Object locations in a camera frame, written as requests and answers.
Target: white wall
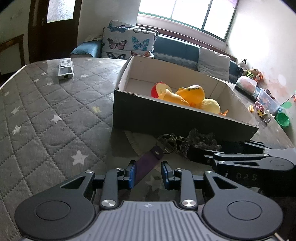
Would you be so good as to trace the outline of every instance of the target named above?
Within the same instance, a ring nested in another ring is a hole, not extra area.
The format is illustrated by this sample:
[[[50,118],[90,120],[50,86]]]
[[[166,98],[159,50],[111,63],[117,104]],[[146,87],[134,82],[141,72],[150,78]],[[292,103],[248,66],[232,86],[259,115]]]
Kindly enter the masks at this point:
[[[282,103],[296,91],[296,14],[280,0],[240,0],[226,52],[238,60],[247,58],[258,68],[265,85]],[[286,110],[296,143],[296,102]]]
[[[138,24],[148,25],[152,27],[162,28],[165,30],[169,30],[172,32],[176,32],[179,34],[183,34],[185,36],[197,39],[199,41],[210,44],[222,51],[225,51],[227,44],[223,41],[214,38],[206,33],[196,30],[195,28],[191,28],[181,23],[177,23],[171,20],[167,20],[164,18],[158,18],[155,16],[139,14],[137,18]]]
[[[110,20],[135,24],[141,0],[83,0],[78,28],[78,44],[89,35],[102,34]]]
[[[0,42],[24,34],[25,63],[29,63],[28,22],[31,0],[15,0],[0,13]],[[21,67],[19,49],[15,46],[0,53],[2,74],[17,71]]]

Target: brown wooden door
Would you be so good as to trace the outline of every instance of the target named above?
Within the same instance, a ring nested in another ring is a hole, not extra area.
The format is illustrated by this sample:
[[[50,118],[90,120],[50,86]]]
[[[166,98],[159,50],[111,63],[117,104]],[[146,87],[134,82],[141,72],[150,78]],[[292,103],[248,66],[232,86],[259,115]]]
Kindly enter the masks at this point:
[[[68,58],[77,46],[82,0],[32,0],[29,16],[30,62]]]

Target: blue sofa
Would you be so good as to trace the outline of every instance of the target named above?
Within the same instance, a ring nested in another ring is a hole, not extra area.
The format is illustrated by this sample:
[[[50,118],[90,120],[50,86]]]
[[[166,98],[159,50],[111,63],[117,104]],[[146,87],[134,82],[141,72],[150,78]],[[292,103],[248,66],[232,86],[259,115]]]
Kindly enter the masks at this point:
[[[197,70],[200,46],[165,35],[158,35],[154,44],[154,58],[179,64]],[[90,41],[79,45],[70,54],[75,57],[101,57],[101,41]],[[239,66],[230,61],[229,80],[236,83],[239,77]]]

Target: cardboard box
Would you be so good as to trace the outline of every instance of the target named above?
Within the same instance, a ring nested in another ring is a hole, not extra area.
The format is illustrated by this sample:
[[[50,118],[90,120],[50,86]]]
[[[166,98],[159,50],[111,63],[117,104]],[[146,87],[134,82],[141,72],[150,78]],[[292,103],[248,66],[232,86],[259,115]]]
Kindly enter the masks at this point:
[[[173,92],[180,87],[200,85],[205,97],[215,99],[226,117],[192,107],[152,98],[157,82],[169,85]],[[113,127],[151,135],[174,133],[186,137],[196,128],[200,133],[213,132],[216,139],[245,141],[258,130],[248,124],[252,115],[227,84],[200,72],[165,61],[133,56],[118,74],[114,92]]]

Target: remote control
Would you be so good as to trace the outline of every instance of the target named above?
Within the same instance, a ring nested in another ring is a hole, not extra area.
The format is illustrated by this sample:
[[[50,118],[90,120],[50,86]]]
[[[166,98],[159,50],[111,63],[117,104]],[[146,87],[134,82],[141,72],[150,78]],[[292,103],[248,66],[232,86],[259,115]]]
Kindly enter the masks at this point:
[[[72,78],[74,75],[72,60],[70,58],[63,58],[59,61],[59,80]]]

